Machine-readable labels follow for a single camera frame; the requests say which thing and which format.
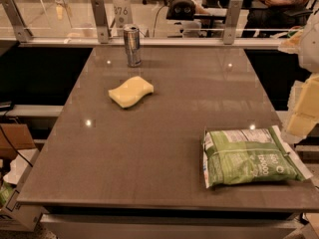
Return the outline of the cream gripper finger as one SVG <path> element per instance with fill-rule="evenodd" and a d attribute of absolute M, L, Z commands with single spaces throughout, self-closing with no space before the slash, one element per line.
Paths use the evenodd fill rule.
<path fill-rule="evenodd" d="M 288 133 L 305 138 L 319 122 L 319 74 L 312 74 L 305 82 L 296 81 L 288 100 Z"/>
<path fill-rule="evenodd" d="M 291 37 L 282 41 L 278 47 L 278 50 L 280 52 L 287 53 L 287 54 L 297 54 L 299 51 L 300 38 L 302 34 L 303 34 L 302 30 L 297 31 Z"/>

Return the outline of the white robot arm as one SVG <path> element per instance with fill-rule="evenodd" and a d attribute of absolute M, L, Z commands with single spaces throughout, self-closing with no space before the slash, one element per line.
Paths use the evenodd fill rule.
<path fill-rule="evenodd" d="M 296 54 L 299 66 L 311 73 L 307 80 L 295 81 L 291 87 L 281 132 L 287 142 L 297 143 L 319 122 L 319 12 L 313 13 L 302 29 L 282 41 L 278 50 Z"/>

